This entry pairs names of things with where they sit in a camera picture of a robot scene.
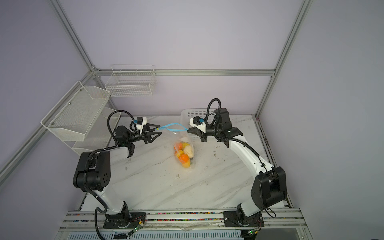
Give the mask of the white garlic bulb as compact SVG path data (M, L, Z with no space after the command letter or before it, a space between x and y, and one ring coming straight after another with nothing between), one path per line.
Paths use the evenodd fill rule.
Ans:
M190 159L194 157L194 149L191 145L185 146L183 151Z

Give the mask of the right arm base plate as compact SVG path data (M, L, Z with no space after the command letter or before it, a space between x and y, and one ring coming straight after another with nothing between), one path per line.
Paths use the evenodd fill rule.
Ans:
M223 215L225 227L258 228L265 225L260 212L250 217L245 216L241 211L224 211Z

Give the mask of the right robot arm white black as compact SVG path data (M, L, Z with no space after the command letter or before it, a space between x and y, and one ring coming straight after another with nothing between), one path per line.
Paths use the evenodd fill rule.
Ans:
M219 143L223 143L233 151L254 178L250 196L238 205L237 215L241 225L249 224L250 219L278 204L287 198L286 173L281 167L270 164L252 148L246 140L243 132L232 126L227 109L216 109L213 121L208 122L210 114L205 118L195 116L189 120L189 134L198 136L202 142L208 137L214 137Z

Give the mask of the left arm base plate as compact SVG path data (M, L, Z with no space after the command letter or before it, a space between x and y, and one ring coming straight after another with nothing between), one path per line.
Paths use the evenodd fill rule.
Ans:
M117 214L117 215L106 215L104 222L104 229L134 229L139 226L139 222L144 224L146 219L146 213L129 213L129 214Z

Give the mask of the orange tangerine back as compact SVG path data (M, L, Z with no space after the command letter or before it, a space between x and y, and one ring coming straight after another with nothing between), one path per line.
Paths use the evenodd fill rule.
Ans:
M174 149L175 149L175 151L183 150L183 149L182 149L182 142L175 143L175 144L174 144Z

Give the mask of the round yellow fruit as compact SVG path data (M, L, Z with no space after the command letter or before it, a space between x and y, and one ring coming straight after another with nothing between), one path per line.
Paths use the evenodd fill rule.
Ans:
M189 161L189 162L183 163L183 164L182 164L182 167L183 167L183 168L189 168L190 165L191 165L191 162Z

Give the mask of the orange tangerine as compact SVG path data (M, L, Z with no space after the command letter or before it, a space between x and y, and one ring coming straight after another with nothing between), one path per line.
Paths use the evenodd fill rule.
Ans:
M175 143L175 144L174 144L174 149L175 149L175 151L183 150L183 149L182 149L182 142Z
M188 162L190 161L189 156L188 156L187 154L184 154L184 153L180 154L180 155L178 156L178 159L179 159L179 161L180 161L182 164L188 163Z

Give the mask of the white plastic perforated basket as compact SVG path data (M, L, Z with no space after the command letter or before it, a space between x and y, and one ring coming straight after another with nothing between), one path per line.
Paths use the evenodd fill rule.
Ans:
M182 115L181 115L181 124L184 127L186 127L187 129L189 129L189 128L191 128L191 126L189 124L191 118L199 116L199 117L201 117L201 118L203 118L205 120L206 113L207 113L207 111L203 110L203 109L183 110L182 111ZM205 120L206 125L208 126L210 124L213 124L214 123L214 118L215 118L215 110L209 110L208 119ZM188 135L190 137L193 137L195 139L199 139L200 140L200 138L195 136L195 135L192 135L192 134L189 134L189 133L188 133ZM214 139L215 139L214 137L208 137L208 140L214 140Z

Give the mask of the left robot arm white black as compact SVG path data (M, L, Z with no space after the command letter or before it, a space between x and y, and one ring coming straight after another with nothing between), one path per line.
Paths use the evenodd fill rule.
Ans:
M133 130L118 126L114 130L107 124L115 145L92 152L83 152L80 156L73 185L93 196L102 206L96 212L106 216L106 221L119 228L124 228L133 221L125 201L121 200L113 188L110 188L112 174L111 163L128 159L134 155L135 142L152 143L162 133L160 126L147 122L133 121L137 127Z

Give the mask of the clear zip top bag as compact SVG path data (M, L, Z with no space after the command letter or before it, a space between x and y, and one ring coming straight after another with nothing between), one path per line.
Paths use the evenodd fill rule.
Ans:
M187 128L179 123L171 123L157 128L171 145L175 161L185 169L196 167L195 149Z

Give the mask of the small yellow lemon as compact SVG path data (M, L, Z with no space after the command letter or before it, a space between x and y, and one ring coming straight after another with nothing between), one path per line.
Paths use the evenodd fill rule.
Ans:
M175 156L176 158L179 158L181 154L183 154L184 152L182 150L178 150L175 152Z

